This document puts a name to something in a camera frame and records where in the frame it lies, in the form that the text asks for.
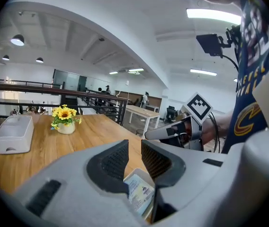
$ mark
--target railing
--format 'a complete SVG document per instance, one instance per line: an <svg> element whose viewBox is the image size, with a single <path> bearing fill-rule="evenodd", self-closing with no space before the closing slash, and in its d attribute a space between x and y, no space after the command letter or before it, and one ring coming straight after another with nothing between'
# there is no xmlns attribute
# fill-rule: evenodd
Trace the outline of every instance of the railing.
<svg viewBox="0 0 269 227"><path fill-rule="evenodd" d="M0 84L14 84L14 85L23 85L23 86L61 88L60 84L44 83L44 82L36 82L36 81L18 81L18 80L0 79Z"/></svg>
<svg viewBox="0 0 269 227"><path fill-rule="evenodd" d="M1 91L16 91L16 92L31 92L31 93L43 93L51 95L61 95L61 105L66 103L66 96L75 96L83 99L84 101L91 102L105 102L104 104L89 103L87 106L83 105L69 105L70 108L92 108L96 110L97 113L105 114L115 122L123 125L123 119L126 111L127 98L117 98L108 94L98 94L98 93L84 93L79 91L71 91L58 88L49 87L34 87L34 86L24 86L17 84L6 84L0 83ZM38 107L58 107L59 105L52 104L35 104L35 103L11 103L11 102L0 102L0 105L16 105L16 106L38 106ZM0 118L8 118L8 115L0 115Z"/></svg>
<svg viewBox="0 0 269 227"><path fill-rule="evenodd" d="M93 91L86 89L85 92L88 92L94 97L80 97L88 106L97 107L96 113L105 114L109 118L114 120L114 115L121 114L118 98L115 96L113 99L101 99L100 97L104 95L109 95L105 92Z"/></svg>

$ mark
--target office chair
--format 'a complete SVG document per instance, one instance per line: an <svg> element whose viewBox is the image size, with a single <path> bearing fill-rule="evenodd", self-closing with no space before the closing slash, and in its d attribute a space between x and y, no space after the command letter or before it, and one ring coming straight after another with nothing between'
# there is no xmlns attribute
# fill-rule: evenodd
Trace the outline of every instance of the office chair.
<svg viewBox="0 0 269 227"><path fill-rule="evenodd" d="M166 114L165 121L168 123L172 123L172 121L175 120L176 118L176 110L172 106L168 106L166 110L167 110L167 114Z"/></svg>

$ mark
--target sunflower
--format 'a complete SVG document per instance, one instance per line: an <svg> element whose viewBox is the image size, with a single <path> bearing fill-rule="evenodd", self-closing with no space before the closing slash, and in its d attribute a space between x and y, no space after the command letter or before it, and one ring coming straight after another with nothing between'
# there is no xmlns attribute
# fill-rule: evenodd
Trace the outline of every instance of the sunflower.
<svg viewBox="0 0 269 227"><path fill-rule="evenodd" d="M59 111L58 113L59 119L64 120L64 119L70 119L72 117L72 113L70 109L64 108Z"/></svg>
<svg viewBox="0 0 269 227"><path fill-rule="evenodd" d="M70 112L72 113L73 116L75 116L77 114L77 110L72 109L72 108L70 109Z"/></svg>
<svg viewBox="0 0 269 227"><path fill-rule="evenodd" d="M57 114L62 110L61 107L53 109L53 117L57 116Z"/></svg>

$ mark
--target navy jersey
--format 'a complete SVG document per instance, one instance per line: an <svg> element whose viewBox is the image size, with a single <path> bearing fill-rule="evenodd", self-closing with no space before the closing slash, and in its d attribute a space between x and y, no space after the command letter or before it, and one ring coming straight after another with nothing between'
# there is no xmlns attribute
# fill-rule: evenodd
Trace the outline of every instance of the navy jersey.
<svg viewBox="0 0 269 227"><path fill-rule="evenodd" d="M252 91L269 71L269 12L252 0L242 12L236 103L222 153L267 127Z"/></svg>

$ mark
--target white vase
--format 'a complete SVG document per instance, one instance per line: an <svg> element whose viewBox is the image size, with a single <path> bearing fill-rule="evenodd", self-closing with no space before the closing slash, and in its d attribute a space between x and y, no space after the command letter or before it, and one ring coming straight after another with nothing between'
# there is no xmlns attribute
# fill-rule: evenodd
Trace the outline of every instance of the white vase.
<svg viewBox="0 0 269 227"><path fill-rule="evenodd" d="M69 126L65 126L63 123L59 123L58 127L58 132L61 134L72 134L76 129L74 122L72 122Z"/></svg>

